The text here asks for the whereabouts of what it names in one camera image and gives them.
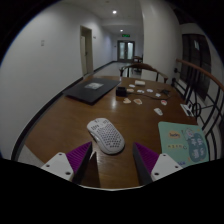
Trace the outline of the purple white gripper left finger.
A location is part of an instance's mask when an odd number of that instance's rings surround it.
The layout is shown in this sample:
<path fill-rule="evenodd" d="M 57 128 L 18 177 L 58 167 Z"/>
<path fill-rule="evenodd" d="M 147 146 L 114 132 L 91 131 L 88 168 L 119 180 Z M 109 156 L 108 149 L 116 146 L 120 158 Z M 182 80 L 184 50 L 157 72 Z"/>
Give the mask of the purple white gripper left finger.
<path fill-rule="evenodd" d="M 84 176 L 91 154 L 92 143 L 87 142 L 68 153 L 57 153 L 42 166 L 42 169 L 65 180 L 79 184 Z"/>

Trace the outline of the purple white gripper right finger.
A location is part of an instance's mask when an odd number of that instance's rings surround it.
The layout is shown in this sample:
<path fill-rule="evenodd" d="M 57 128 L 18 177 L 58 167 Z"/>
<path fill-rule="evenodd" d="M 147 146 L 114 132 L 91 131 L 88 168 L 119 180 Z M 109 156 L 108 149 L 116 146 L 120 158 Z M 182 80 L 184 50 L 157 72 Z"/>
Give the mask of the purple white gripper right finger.
<path fill-rule="evenodd" d="M 133 144 L 133 157 L 139 183 L 147 185 L 182 169 L 168 154 L 158 154 L 139 144 Z"/>

